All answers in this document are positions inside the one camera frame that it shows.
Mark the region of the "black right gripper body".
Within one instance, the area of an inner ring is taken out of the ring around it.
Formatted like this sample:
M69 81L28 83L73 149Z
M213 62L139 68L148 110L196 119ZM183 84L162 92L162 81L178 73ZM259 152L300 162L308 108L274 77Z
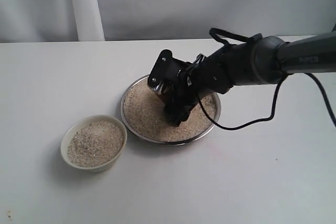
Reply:
M256 85L254 44L225 45L198 62L181 62L178 102L198 103L211 93L225 94L233 86Z

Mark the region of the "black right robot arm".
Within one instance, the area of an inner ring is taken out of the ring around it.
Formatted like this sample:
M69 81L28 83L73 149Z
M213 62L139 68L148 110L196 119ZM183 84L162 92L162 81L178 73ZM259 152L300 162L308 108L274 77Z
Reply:
M222 47L194 62L162 50L148 77L148 87L164 102L168 122L185 122L199 100L225 94L234 86L278 84L294 73L335 72L335 33L295 42L275 36L251 37L212 28L210 36Z

